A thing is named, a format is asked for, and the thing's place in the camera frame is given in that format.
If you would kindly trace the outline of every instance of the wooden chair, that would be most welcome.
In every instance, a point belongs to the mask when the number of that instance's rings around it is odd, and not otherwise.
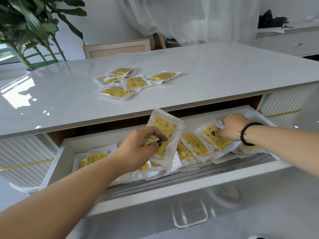
[[[151,51],[149,39],[133,40],[113,44],[93,44],[83,46],[87,59],[117,55],[119,53],[137,53]]]

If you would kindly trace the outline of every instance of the open drawer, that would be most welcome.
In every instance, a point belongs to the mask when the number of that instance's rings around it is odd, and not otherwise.
[[[250,106],[230,108],[226,110],[202,113],[181,118],[187,130],[194,130],[211,119],[223,119],[228,114],[248,117],[253,121],[274,126],[269,120]],[[86,136],[65,139],[59,149],[40,189],[71,173],[76,154],[85,153],[90,149],[118,142],[127,134],[141,126],[122,128]],[[212,164],[199,170],[179,172],[150,181],[138,181],[107,188],[88,213],[94,215],[138,205],[162,198],[218,185],[229,181],[263,174],[290,165],[271,154],[257,154],[249,158],[234,159],[221,164]]]

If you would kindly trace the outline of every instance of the sheer curtain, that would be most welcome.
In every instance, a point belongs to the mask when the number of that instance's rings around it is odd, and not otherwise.
[[[130,24],[143,35],[155,32],[181,45],[255,37],[261,0],[118,0]]]

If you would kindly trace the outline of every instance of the drawer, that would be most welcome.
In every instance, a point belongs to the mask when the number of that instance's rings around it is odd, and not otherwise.
[[[319,52],[319,30],[256,37],[251,46],[275,52],[304,55]]]
[[[223,119],[228,114],[236,113],[241,113],[251,120],[274,126],[273,123],[250,106],[208,112],[181,119],[184,120],[187,130],[193,130],[213,118]],[[76,154],[116,142],[121,143],[129,132],[140,127],[134,126],[65,139],[40,189],[70,174]],[[139,205],[289,166],[275,155],[258,154],[245,159],[234,159],[221,164],[208,165],[200,170],[179,172],[156,180],[116,185],[107,188],[102,193],[88,215]]]

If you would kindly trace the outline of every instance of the gold trim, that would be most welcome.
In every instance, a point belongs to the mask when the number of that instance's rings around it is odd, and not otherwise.
[[[0,172],[12,170],[12,169],[24,168],[24,167],[28,167],[28,166],[31,166],[31,165],[45,163],[45,162],[51,162],[53,160],[54,160],[54,158],[51,158],[51,159],[41,160],[41,161],[37,161],[37,162],[26,163],[26,164],[21,164],[21,165],[17,165],[17,166],[12,166],[12,167],[8,167],[8,168],[0,168]]]
[[[285,116],[285,115],[293,114],[293,113],[296,113],[296,112],[299,112],[299,111],[301,111],[301,109],[296,110],[296,111],[292,111],[292,112],[283,112],[283,113],[279,113],[279,114],[276,114],[276,115],[270,115],[270,116],[266,116],[265,118],[273,118],[273,117]]]

